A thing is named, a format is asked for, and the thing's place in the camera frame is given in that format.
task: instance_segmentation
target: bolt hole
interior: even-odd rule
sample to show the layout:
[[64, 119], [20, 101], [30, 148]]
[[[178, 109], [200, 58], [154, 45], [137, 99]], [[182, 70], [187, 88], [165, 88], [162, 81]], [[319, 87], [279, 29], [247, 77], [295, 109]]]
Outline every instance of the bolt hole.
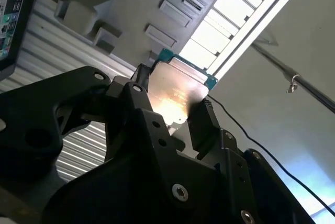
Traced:
[[157, 128], [161, 127], [161, 125], [158, 122], [156, 122], [156, 121], [153, 121], [152, 124], [153, 124], [153, 126], [155, 126]]
[[180, 187], [178, 187], [176, 191], [177, 191], [177, 193], [179, 194], [179, 196], [182, 196], [182, 197], [185, 196], [185, 192], [184, 192], [184, 190], [182, 190]]
[[34, 148], [46, 148], [52, 144], [52, 136], [43, 129], [31, 129], [26, 133], [26, 142]]
[[94, 73], [94, 76], [95, 76], [96, 79], [99, 79], [99, 80], [104, 80], [104, 79], [105, 79], [105, 77], [102, 76], [102, 75], [99, 74], [99, 73]]
[[137, 85], [133, 85], [132, 88], [137, 91], [137, 92], [141, 92], [142, 91], [142, 88], [137, 86]]
[[167, 145], [167, 142], [164, 139], [159, 139], [158, 143], [163, 147], [166, 147], [166, 145]]

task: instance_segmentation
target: black cable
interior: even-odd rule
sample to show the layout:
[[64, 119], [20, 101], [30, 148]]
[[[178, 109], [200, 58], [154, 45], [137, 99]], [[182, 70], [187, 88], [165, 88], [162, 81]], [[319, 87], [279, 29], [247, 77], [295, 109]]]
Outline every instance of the black cable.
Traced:
[[300, 186], [302, 186], [307, 192], [309, 192], [310, 194], [313, 195], [313, 197], [319, 201], [326, 210], [328, 210], [328, 212], [330, 212], [334, 217], [335, 217], [335, 212], [333, 210], [331, 210], [330, 207], [327, 206], [326, 203], [323, 202], [322, 199], [319, 198], [319, 196], [317, 196], [311, 189], [309, 189], [303, 182], [301, 182], [298, 178], [296, 178], [295, 176], [293, 176], [280, 162], [278, 159], [276, 159], [276, 157], [270, 152], [268, 151], [263, 145], [261, 145], [260, 143], [258, 143], [256, 140], [254, 140], [253, 138], [251, 138], [248, 133], [246, 132], [246, 130], [240, 125], [240, 123], [237, 122], [236, 119], [234, 119], [234, 117], [225, 109], [225, 107], [223, 106], [222, 103], [220, 103], [219, 101], [217, 101], [215, 98], [213, 98], [212, 96], [208, 95], [208, 97], [213, 100], [215, 103], [217, 103], [219, 106], [221, 106], [221, 108], [225, 111], [225, 113], [228, 115], [228, 117], [235, 122], [235, 124], [243, 131], [244, 135], [251, 140], [252, 142], [254, 142], [256, 145], [258, 145], [260, 148], [262, 148], [264, 150], [264, 152], [266, 152], [273, 160], [274, 162], [277, 163], [277, 165], [289, 176], [291, 177], [293, 180], [295, 180]]

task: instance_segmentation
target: screw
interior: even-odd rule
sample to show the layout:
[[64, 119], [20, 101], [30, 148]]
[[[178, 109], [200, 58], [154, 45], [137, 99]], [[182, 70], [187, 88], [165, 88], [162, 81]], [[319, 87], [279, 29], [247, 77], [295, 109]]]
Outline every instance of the screw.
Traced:
[[105, 79], [104, 76], [100, 75], [99, 73], [95, 73], [94, 76], [95, 76], [96, 79], [99, 79], [99, 80], [104, 80]]
[[177, 200], [182, 202], [186, 202], [188, 200], [188, 191], [180, 184], [174, 184], [172, 186], [172, 194]]
[[233, 139], [234, 136], [230, 133], [230, 132], [226, 132], [226, 136], [229, 138], [229, 139]]
[[252, 154], [256, 157], [256, 159], [261, 159], [261, 156], [257, 152], [252, 152]]
[[242, 210], [241, 217], [245, 224], [255, 224], [254, 219], [252, 218], [251, 214], [248, 211]]
[[141, 91], [142, 91], [141, 87], [138, 87], [137, 85], [134, 85], [132, 88], [133, 88], [135, 91], [137, 91], [137, 92], [141, 92]]
[[5, 130], [7, 127], [6, 122], [0, 119], [0, 131]]

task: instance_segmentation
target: ceiling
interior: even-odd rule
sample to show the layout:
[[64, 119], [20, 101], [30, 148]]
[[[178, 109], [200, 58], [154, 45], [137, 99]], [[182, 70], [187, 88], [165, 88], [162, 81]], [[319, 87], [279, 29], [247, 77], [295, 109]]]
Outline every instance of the ceiling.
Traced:
[[[332, 99], [335, 99], [334, 13], [335, 0], [290, 0], [267, 27], [279, 46], [264, 46]], [[335, 202], [332, 168], [335, 117], [302, 88], [286, 94], [288, 86], [280, 71], [249, 48], [211, 95], [291, 173], [327, 204], [332, 204]], [[215, 111], [221, 126], [236, 136], [241, 149], [259, 150], [220, 107], [215, 105]], [[186, 127], [177, 135], [189, 141]], [[323, 208], [275, 164], [273, 166], [309, 214]]]

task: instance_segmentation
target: metal pipe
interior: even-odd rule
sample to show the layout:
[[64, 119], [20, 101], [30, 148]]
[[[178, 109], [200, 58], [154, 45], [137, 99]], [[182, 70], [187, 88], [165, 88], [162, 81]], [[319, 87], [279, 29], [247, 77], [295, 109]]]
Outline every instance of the metal pipe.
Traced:
[[317, 88], [315, 88], [313, 85], [311, 85], [305, 79], [303, 79], [297, 71], [295, 71], [291, 67], [284, 64], [282, 61], [280, 61], [275, 56], [273, 56], [272, 54], [270, 54], [269, 52], [264, 50], [259, 45], [253, 43], [251, 45], [251, 47], [254, 50], [256, 50], [260, 55], [262, 55], [264, 58], [266, 58], [277, 69], [279, 69], [284, 74], [286, 79], [288, 79], [290, 82], [297, 83], [307, 93], [309, 93], [311, 96], [313, 96], [317, 101], [319, 101], [324, 106], [326, 106], [330, 111], [335, 113], [335, 102], [330, 97], [328, 97], [326, 94], [319, 91]]

